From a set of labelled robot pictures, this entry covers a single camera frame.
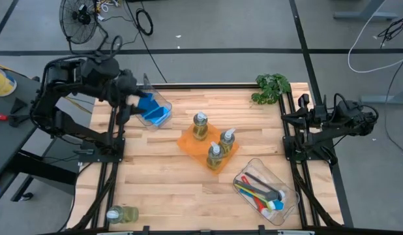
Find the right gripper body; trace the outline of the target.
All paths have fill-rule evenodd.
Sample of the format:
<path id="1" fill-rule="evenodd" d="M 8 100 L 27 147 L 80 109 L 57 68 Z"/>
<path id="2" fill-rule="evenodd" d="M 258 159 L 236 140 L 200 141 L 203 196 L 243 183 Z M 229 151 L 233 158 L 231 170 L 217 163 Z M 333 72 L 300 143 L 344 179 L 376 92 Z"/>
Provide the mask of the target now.
<path id="1" fill-rule="evenodd" d="M 322 128 L 324 124 L 329 123 L 329 114 L 325 104 L 316 105 L 312 109 L 308 109 L 310 97 L 302 94 L 298 99 L 299 113 L 302 130 L 300 137 L 302 139 L 331 139 L 330 131 L 322 131 L 320 133 L 310 133 L 310 128 Z"/>

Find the clear plastic bin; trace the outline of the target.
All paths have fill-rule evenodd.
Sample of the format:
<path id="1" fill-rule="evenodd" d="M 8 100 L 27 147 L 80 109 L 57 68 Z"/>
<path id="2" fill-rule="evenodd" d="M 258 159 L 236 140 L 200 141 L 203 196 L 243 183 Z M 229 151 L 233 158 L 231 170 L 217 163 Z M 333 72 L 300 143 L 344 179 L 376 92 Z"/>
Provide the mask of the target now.
<path id="1" fill-rule="evenodd" d="M 139 97 L 130 104 L 126 103 L 123 111 L 117 114 L 117 124 L 125 124 L 131 116 L 137 117 L 144 127 L 155 131 L 165 124 L 172 115 L 172 104 L 168 102 L 150 82 L 146 73 L 143 83 L 137 85 L 145 97 Z"/>
<path id="2" fill-rule="evenodd" d="M 254 211 L 259 214 L 262 218 L 270 222 L 275 226 L 282 225 L 289 215 L 293 212 L 293 210 L 297 207 L 299 203 L 299 194 L 289 187 L 286 183 L 284 183 L 277 175 L 275 175 L 266 165 L 258 158 L 254 158 L 250 160 L 247 165 L 238 173 L 234 180 L 241 180 L 241 176 L 246 176 L 245 173 L 249 172 L 252 175 L 256 176 L 266 184 L 276 188 L 279 191 L 283 191 L 285 196 L 281 200 L 284 203 L 284 209 L 277 211 L 271 211 L 270 218 L 264 217 L 257 209 L 257 205 L 253 198 L 246 196 L 239 192 L 238 188 L 236 188 L 233 182 L 233 188 L 236 190 L 237 194 L 240 195 L 243 200 L 252 208 Z M 251 186 L 261 189 L 262 191 L 269 191 L 268 188 L 256 183 L 252 178 L 246 176 Z"/>

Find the grey desk leg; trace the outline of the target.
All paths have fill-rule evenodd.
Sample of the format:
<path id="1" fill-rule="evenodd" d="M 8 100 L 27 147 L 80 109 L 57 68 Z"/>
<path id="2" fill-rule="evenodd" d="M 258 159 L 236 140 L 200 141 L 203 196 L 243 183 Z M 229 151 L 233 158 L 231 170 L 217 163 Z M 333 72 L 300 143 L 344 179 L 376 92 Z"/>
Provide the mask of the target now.
<path id="1" fill-rule="evenodd" d="M 366 7 L 361 11 L 338 11 L 333 13 L 336 20 L 386 20 L 391 21 L 398 18 L 398 15 L 392 12 L 382 12 L 380 9 L 386 0 L 370 0 Z"/>

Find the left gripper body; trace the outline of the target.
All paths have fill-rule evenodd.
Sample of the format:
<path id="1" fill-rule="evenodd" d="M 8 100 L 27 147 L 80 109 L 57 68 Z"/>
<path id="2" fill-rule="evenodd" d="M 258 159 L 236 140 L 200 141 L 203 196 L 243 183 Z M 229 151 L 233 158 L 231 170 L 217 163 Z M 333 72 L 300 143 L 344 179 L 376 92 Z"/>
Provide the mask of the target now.
<path id="1" fill-rule="evenodd" d="M 122 97 L 139 95 L 137 80 L 131 70 L 121 70 L 119 76 L 113 81 L 113 105 L 119 106 Z"/>

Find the black spare gripper finger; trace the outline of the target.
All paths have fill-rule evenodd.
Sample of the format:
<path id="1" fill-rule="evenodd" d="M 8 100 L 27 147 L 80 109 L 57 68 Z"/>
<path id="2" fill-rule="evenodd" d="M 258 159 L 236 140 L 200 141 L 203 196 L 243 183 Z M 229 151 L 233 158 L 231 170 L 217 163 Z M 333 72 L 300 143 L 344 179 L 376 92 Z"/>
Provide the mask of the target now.
<path id="1" fill-rule="evenodd" d="M 27 104 L 23 100 L 21 100 L 19 98 L 15 98 L 12 108 L 10 110 L 10 113 L 15 114 L 16 112 L 18 112 L 19 110 L 21 110 L 25 107 L 27 107 Z"/>
<path id="2" fill-rule="evenodd" d="M 8 116 L 8 124 L 11 127 L 18 127 L 20 124 L 22 124 L 24 121 L 27 121 L 30 119 L 29 114 L 24 114 L 24 115 L 9 115 Z"/>

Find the blue kitchen sponge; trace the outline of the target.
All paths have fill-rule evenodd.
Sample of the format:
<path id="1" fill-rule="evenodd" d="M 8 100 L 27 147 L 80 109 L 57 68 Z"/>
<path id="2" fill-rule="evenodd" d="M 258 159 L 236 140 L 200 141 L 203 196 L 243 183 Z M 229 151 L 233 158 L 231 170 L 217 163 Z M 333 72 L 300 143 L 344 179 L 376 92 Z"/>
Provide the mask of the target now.
<path id="1" fill-rule="evenodd" d="M 152 93 L 145 93 L 145 97 L 140 97 L 138 102 L 138 108 L 143 110 L 142 115 L 146 115 L 153 110 L 156 110 L 159 107 L 159 104 L 154 98 Z"/>
<path id="2" fill-rule="evenodd" d="M 143 118 L 146 121 L 151 121 L 152 118 L 159 118 L 163 116 L 166 112 L 168 112 L 168 109 L 164 106 L 159 106 L 151 111 L 146 112 L 143 114 Z"/>
<path id="3" fill-rule="evenodd" d="M 151 119 L 151 122 L 153 125 L 156 127 L 162 126 L 169 118 L 170 118 L 170 113 L 166 112 L 163 116 L 161 117 L 154 117 Z"/>

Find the black aluminium rig frame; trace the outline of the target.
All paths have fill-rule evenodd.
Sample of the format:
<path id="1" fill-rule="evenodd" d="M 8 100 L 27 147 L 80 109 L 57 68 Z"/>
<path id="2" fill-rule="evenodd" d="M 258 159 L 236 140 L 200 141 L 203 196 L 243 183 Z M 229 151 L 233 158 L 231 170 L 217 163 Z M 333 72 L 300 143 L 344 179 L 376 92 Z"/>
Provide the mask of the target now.
<path id="1" fill-rule="evenodd" d="M 293 185 L 284 156 L 284 134 L 278 105 L 254 104 L 256 84 L 159 84 L 172 104 L 171 119 L 160 129 L 147 129 L 136 117 L 125 125 L 125 152 L 117 169 L 113 194 L 105 202 L 135 206 L 135 223 L 111 225 L 111 231 L 174 234 L 190 232 L 258 232 L 274 234 L 266 221 L 233 188 L 234 177 L 258 158 L 277 177 Z M 235 128 L 239 149 L 222 172 L 211 173 L 179 149 L 179 137 L 197 112 L 205 112 L 217 129 Z"/>

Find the grey desk foot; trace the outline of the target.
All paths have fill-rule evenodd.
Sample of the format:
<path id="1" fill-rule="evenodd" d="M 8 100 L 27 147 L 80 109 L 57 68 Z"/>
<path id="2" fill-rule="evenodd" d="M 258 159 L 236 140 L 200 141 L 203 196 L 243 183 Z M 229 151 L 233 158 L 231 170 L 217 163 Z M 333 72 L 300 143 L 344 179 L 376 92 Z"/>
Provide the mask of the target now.
<path id="1" fill-rule="evenodd" d="M 403 104 L 403 91 L 396 95 L 362 95 L 360 101 L 374 104 Z"/>

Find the red dish brush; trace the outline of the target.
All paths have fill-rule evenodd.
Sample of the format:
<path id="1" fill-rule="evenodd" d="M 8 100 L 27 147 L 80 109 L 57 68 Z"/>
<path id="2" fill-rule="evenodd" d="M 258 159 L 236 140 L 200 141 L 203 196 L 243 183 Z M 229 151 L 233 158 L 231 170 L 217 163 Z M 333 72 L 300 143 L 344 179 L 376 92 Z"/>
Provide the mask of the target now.
<path id="1" fill-rule="evenodd" d="M 258 211 L 266 218 L 270 218 L 271 210 L 268 204 L 265 201 L 265 197 L 259 194 L 249 183 L 246 176 L 241 176 L 241 180 L 244 183 L 244 188 L 247 188 L 250 192 L 252 192 L 253 199 L 257 205 Z"/>

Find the dark grey side table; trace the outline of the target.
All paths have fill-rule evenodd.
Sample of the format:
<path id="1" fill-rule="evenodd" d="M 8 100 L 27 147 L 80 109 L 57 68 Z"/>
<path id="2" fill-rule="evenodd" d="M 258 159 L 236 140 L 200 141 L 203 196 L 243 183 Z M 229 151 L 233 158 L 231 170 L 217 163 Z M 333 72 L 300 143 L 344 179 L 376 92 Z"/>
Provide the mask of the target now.
<path id="1" fill-rule="evenodd" d="M 26 105 L 16 115 L 28 115 L 40 83 L 10 70 L 5 73 L 16 81 L 16 89 L 10 95 L 0 97 L 0 114 L 9 115 L 15 101 L 19 99 Z M 29 119 L 22 121 L 17 127 L 11 127 L 8 121 L 0 121 L 0 199 L 21 173 L 26 178 L 13 194 L 13 202 L 29 199 L 27 188 L 35 178 L 67 185 L 76 183 L 75 172 L 49 164 L 38 155 L 22 149 L 35 130 L 35 125 Z"/>

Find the green potted plant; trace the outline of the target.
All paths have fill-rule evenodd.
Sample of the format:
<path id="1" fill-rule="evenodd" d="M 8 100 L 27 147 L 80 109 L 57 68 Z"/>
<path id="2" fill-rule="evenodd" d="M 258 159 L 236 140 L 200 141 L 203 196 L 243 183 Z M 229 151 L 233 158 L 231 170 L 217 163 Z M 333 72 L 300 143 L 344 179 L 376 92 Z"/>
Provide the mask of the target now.
<path id="1" fill-rule="evenodd" d="M 279 97 L 284 93 L 291 91 L 288 79 L 282 74 L 260 74 L 256 78 L 256 83 L 260 87 L 260 91 L 251 94 L 254 103 L 274 104 L 278 102 Z"/>

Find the yellow-green pump soap bottle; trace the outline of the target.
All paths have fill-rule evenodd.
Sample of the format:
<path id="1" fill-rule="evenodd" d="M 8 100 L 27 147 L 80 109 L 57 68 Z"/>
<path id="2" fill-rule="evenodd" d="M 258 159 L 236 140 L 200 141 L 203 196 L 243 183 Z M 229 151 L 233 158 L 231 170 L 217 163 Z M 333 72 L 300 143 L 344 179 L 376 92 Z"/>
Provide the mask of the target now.
<path id="1" fill-rule="evenodd" d="M 207 156 L 207 166 L 211 170 L 216 170 L 219 168 L 224 155 L 223 147 L 218 145 L 216 142 L 211 142 L 211 146 L 208 150 Z"/>
<path id="2" fill-rule="evenodd" d="M 207 115 L 203 112 L 198 112 L 194 118 L 193 136 L 198 141 L 203 141 L 207 138 Z"/>
<path id="3" fill-rule="evenodd" d="M 235 142 L 235 128 L 229 129 L 227 131 L 224 131 L 220 135 L 220 142 L 219 145 L 223 148 L 224 153 L 223 157 L 227 157 L 233 147 L 233 143 Z"/>
<path id="4" fill-rule="evenodd" d="M 111 224 L 135 223 L 139 218 L 139 209 L 131 206 L 112 206 L 106 212 L 106 219 Z"/>

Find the grey dish brush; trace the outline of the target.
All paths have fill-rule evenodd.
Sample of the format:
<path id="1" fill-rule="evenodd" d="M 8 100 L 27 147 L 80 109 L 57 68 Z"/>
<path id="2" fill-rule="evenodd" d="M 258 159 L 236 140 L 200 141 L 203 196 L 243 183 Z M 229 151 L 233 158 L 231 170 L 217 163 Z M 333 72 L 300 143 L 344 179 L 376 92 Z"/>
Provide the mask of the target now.
<path id="1" fill-rule="evenodd" d="M 259 183 L 260 185 L 268 188 L 269 191 L 264 193 L 267 200 L 282 200 L 284 198 L 285 194 L 283 191 L 279 191 L 276 188 L 266 184 L 265 182 L 263 182 L 262 180 L 260 180 L 259 178 L 252 175 L 249 172 L 246 172 L 245 175 L 252 178 L 256 183 Z"/>
<path id="2" fill-rule="evenodd" d="M 234 184 L 240 185 L 244 187 L 245 189 L 248 189 L 254 193 L 262 195 L 266 200 L 279 200 L 280 199 L 280 194 L 278 191 L 262 191 L 261 189 L 255 188 L 249 184 L 246 184 L 242 181 L 239 180 L 234 180 Z"/>

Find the black floor fan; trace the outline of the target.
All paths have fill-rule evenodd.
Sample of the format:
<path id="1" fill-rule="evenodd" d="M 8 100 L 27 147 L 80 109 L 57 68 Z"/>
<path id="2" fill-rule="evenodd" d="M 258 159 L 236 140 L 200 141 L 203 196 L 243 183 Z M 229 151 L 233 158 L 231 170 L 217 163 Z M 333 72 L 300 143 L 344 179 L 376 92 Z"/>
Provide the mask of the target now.
<path id="1" fill-rule="evenodd" d="M 98 22 L 97 0 L 61 0 L 59 5 L 59 25 L 68 43 L 69 51 L 76 54 L 72 45 L 81 45 L 89 42 L 97 29 L 104 32 L 100 44 L 86 54 L 101 51 L 106 39 L 107 31 Z"/>

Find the green dish brush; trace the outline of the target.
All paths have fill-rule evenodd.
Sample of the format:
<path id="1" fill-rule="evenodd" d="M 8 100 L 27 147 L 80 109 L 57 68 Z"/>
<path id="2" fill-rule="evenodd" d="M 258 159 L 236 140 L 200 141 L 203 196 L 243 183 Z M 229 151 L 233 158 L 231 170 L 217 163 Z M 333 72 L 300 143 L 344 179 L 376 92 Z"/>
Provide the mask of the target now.
<path id="1" fill-rule="evenodd" d="M 264 206 L 266 206 L 268 208 L 269 211 L 276 210 L 275 204 L 272 200 L 266 200 L 263 196 L 260 196 L 248 189 L 245 189 L 244 187 L 242 187 L 240 185 L 235 184 L 235 186 L 236 186 L 236 188 L 238 188 L 240 193 L 253 198 L 255 202 L 261 202 Z"/>

